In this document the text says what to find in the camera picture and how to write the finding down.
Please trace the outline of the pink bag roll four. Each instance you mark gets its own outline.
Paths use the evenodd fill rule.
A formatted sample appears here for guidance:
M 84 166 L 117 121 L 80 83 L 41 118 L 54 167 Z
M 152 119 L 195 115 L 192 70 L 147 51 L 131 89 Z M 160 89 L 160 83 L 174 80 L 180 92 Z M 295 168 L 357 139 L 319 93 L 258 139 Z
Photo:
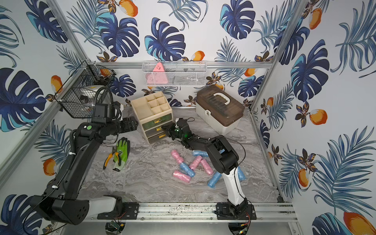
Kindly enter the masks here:
M 182 173 L 182 172 L 180 172 L 178 170 L 176 170 L 176 171 L 173 172 L 173 177 L 175 177 L 175 178 L 177 178 L 177 179 L 179 179 L 179 180 L 181 180 L 181 181 L 183 181 L 185 183 L 189 183 L 191 181 L 191 177 L 190 176 L 188 176 L 188 175 L 186 175 L 186 174 L 184 174 L 184 173 Z

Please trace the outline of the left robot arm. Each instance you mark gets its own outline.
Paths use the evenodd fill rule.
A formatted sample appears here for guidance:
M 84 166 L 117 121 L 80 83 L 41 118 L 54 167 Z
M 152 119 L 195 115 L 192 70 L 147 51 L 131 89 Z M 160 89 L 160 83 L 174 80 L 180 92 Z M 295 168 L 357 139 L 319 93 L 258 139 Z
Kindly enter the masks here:
M 70 151 L 57 176 L 30 206 L 45 220 L 78 225 L 92 214 L 120 212 L 119 199 L 105 196 L 79 200 L 78 195 L 92 161 L 106 137 L 137 130 L 134 117 L 122 117 L 121 104 L 96 103 L 91 122 L 83 122 L 70 133 Z

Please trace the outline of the pink bag roll one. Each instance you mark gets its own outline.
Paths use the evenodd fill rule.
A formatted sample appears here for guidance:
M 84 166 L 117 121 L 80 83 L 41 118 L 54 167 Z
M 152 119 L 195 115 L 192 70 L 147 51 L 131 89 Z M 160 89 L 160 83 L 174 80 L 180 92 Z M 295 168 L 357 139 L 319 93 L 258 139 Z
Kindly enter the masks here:
M 176 149 L 173 149 L 171 151 L 171 155 L 176 160 L 177 164 L 181 164 L 184 162 L 184 158 L 180 156 L 180 154 L 178 153 Z

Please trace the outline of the pink bag roll two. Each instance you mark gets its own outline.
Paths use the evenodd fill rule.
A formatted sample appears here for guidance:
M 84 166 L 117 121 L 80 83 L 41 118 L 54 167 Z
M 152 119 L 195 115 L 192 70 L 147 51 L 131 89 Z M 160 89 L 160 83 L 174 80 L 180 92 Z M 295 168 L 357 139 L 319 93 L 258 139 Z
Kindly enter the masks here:
M 202 156 L 196 156 L 196 158 L 192 161 L 192 163 L 189 165 L 189 168 L 191 170 L 195 170 L 198 165 L 200 164 L 200 162 L 202 161 Z

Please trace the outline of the pink bag roll three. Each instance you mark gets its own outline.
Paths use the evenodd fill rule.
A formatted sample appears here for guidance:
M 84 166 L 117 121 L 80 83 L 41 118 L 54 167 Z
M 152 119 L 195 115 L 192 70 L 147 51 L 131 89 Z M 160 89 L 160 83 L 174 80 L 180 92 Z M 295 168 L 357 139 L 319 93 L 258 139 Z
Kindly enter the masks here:
M 208 175 L 213 175 L 213 170 L 205 159 L 202 159 L 200 163 Z

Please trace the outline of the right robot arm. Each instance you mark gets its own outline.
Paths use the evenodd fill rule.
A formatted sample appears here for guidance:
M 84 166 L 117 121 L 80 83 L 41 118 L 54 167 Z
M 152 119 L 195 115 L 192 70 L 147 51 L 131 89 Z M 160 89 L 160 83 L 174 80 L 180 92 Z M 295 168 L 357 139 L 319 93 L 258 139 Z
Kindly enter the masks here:
M 228 193 L 229 208 L 242 213 L 248 207 L 239 180 L 239 155 L 223 136 L 203 138 L 192 133 L 188 120 L 179 118 L 172 124 L 164 124 L 162 129 L 172 140 L 178 140 L 185 148 L 207 152 L 215 170 L 224 178 Z

